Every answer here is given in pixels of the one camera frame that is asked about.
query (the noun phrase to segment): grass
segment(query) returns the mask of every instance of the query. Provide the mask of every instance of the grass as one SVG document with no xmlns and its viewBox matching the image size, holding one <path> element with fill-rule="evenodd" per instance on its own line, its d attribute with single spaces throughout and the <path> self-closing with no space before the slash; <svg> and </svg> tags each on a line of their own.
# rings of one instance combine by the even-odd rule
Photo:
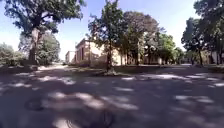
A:
<svg viewBox="0 0 224 128">
<path fill-rule="evenodd" d="M 105 69 L 94 69 L 88 67 L 69 67 L 77 76 L 130 76 L 142 73 L 154 72 L 163 67 L 154 66 L 115 66 L 114 71 L 107 72 Z"/>
<path fill-rule="evenodd" d="M 223 73 L 224 74 L 224 66 L 222 66 L 222 65 L 206 66 L 206 68 L 212 73 Z"/>
</svg>

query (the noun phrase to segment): tree trunk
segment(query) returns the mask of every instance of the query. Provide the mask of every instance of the tree trunk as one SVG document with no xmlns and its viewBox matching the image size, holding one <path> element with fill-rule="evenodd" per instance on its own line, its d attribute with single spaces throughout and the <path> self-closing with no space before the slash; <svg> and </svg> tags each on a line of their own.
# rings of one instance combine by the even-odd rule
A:
<svg viewBox="0 0 224 128">
<path fill-rule="evenodd" d="M 33 29 L 32 31 L 32 48 L 30 49 L 29 53 L 29 62 L 31 65 L 37 65 L 37 57 L 36 57 L 36 51 L 37 51 L 37 44 L 40 39 L 40 32 L 38 29 Z"/>
<path fill-rule="evenodd" d="M 123 55 L 120 54 L 120 56 L 121 56 L 121 66 L 122 66 L 123 65 Z"/>
<path fill-rule="evenodd" d="M 222 52 L 219 53 L 219 64 L 222 64 Z"/>
<path fill-rule="evenodd" d="M 148 46 L 148 65 L 151 64 L 151 52 L 150 52 L 150 47 Z"/>
<path fill-rule="evenodd" d="M 135 60 L 135 64 L 137 65 L 137 66 L 139 66 L 139 56 L 138 56 L 138 54 L 139 54 L 139 42 L 137 43 L 137 52 L 136 52 L 136 60 Z"/>
<path fill-rule="evenodd" d="M 112 69 L 112 44 L 110 41 L 109 51 L 107 54 L 107 72 Z"/>
<path fill-rule="evenodd" d="M 216 52 L 216 64 L 219 65 L 219 55 L 218 55 L 218 52 Z"/>
<path fill-rule="evenodd" d="M 200 65 L 203 65 L 201 50 L 198 50 L 199 58 L 200 58 Z"/>
</svg>

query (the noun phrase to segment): branch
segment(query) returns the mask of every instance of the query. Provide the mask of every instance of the branch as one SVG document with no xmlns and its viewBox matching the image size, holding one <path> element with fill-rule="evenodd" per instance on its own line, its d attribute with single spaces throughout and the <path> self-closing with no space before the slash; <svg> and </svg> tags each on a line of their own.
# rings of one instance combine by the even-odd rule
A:
<svg viewBox="0 0 224 128">
<path fill-rule="evenodd" d="M 44 18 L 46 18 L 46 17 L 51 17 L 51 16 L 55 16 L 54 14 L 46 14 L 45 16 L 43 16 L 43 17 L 41 17 L 41 20 L 44 20 Z"/>
</svg>

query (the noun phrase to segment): wall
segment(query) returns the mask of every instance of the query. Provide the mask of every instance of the wall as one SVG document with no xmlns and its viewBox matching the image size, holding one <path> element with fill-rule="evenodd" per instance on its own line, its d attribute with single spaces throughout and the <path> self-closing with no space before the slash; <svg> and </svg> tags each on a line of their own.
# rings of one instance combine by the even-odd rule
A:
<svg viewBox="0 0 224 128">
<path fill-rule="evenodd" d="M 75 62 L 74 57 L 75 57 L 75 52 L 73 51 L 67 52 L 65 57 L 66 63 L 74 63 Z"/>
</svg>

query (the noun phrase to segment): ground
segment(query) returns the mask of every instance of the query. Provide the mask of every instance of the ground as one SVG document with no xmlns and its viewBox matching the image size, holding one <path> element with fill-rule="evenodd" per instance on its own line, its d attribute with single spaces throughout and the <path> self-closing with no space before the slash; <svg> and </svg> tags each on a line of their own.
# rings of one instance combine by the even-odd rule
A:
<svg viewBox="0 0 224 128">
<path fill-rule="evenodd" d="M 123 77 L 0 75 L 0 128 L 222 128 L 224 81 L 187 65 Z"/>
</svg>

